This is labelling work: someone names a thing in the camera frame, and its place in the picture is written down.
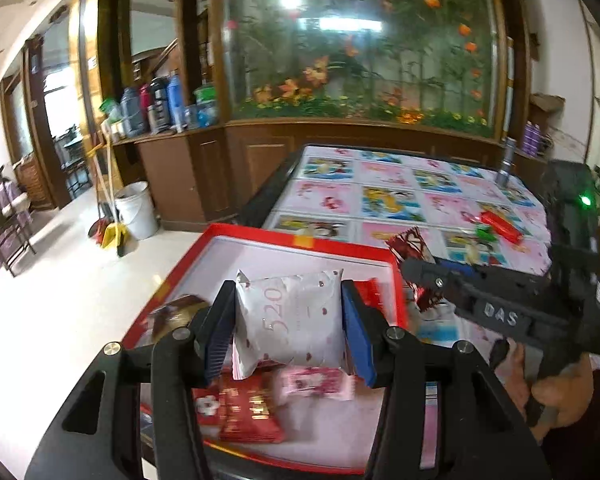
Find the person right hand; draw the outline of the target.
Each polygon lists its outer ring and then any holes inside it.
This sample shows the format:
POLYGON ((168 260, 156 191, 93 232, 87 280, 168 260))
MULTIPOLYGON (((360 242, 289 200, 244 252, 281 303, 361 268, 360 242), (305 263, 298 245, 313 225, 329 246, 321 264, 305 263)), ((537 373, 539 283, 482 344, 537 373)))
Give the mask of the person right hand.
POLYGON ((553 410, 552 418, 543 416, 535 425, 529 424, 535 440, 541 441, 552 429, 567 427, 577 422, 586 412, 594 392, 591 359, 587 353, 580 356, 577 364, 558 376, 547 377, 529 386, 524 379, 524 345, 512 340, 513 349, 507 356, 510 374, 505 390, 524 416, 524 408, 530 398, 553 410))

